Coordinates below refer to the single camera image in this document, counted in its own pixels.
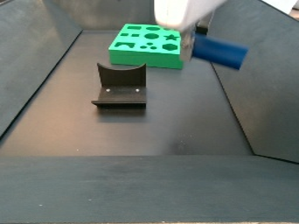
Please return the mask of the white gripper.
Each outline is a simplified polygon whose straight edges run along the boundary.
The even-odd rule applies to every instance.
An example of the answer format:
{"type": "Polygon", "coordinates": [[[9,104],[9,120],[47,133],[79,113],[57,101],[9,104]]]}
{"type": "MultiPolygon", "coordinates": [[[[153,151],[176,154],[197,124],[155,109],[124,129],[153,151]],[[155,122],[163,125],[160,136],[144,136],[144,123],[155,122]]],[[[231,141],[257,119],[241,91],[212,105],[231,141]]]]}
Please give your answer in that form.
{"type": "Polygon", "coordinates": [[[153,0],[155,22],[181,33],[180,58],[192,58],[193,31],[185,31],[201,18],[212,13],[227,0],[153,0]]]}

